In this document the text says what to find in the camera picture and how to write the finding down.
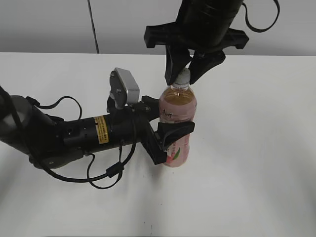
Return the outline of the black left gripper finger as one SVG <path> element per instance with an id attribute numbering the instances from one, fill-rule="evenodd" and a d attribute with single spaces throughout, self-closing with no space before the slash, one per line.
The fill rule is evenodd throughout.
<path id="1" fill-rule="evenodd" d="M 141 102 L 145 104 L 145 113 L 149 121 L 159 118 L 159 99 L 142 96 Z"/>
<path id="2" fill-rule="evenodd" d="M 180 138 L 192 133 L 195 128 L 195 123 L 192 121 L 180 123 L 158 123 L 156 135 L 158 143 L 162 150 L 166 150 Z"/>

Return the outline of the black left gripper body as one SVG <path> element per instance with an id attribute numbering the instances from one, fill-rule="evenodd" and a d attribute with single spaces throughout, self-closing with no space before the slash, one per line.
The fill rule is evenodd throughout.
<path id="1" fill-rule="evenodd" d="M 145 104 L 126 105 L 116 109 L 114 100 L 108 98 L 106 123 L 109 142 L 113 147 L 141 143 L 154 164 L 166 162 L 167 153 L 162 150 L 146 116 Z"/>

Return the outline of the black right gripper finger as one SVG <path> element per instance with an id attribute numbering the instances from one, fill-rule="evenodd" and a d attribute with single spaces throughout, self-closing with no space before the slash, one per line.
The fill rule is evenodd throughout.
<path id="1" fill-rule="evenodd" d="M 211 53 L 200 53 L 195 51 L 191 63 L 190 84 L 194 84 L 197 80 L 212 68 L 222 64 L 226 56 L 222 50 Z"/>
<path id="2" fill-rule="evenodd" d="M 165 80 L 167 85 L 172 85 L 178 74 L 190 62 L 190 52 L 187 48 L 176 45 L 166 45 Z"/>

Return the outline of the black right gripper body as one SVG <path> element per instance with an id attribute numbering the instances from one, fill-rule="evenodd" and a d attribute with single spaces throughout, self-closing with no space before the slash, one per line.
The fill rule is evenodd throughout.
<path id="1" fill-rule="evenodd" d="M 157 45 L 180 46 L 203 53 L 228 47 L 243 49 L 249 37 L 242 30 L 231 29 L 234 17 L 191 15 L 175 22 L 147 26 L 144 41 L 147 48 Z"/>

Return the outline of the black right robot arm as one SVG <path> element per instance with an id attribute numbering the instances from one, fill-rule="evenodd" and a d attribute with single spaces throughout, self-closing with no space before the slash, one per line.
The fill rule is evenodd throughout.
<path id="1" fill-rule="evenodd" d="M 165 47 L 167 85 L 173 84 L 185 67 L 190 70 L 189 83 L 194 84 L 224 62 L 225 48 L 245 47 L 249 40 L 246 33 L 230 27 L 241 4 L 240 0 L 184 0 L 174 22 L 146 27 L 146 47 Z"/>

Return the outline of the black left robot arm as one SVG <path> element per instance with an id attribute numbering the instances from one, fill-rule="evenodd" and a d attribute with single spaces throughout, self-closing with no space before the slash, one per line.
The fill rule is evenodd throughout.
<path id="1" fill-rule="evenodd" d="M 143 96 L 138 103 L 118 108 L 113 95 L 107 101 L 107 114 L 65 121 L 45 114 L 45 106 L 31 97 L 0 92 L 0 139 L 26 154 L 36 167 L 44 163 L 60 168 L 89 153 L 141 143 L 154 164 L 164 163 L 167 148 L 195 128 L 192 121 L 150 122 L 159 117 L 158 100 Z"/>

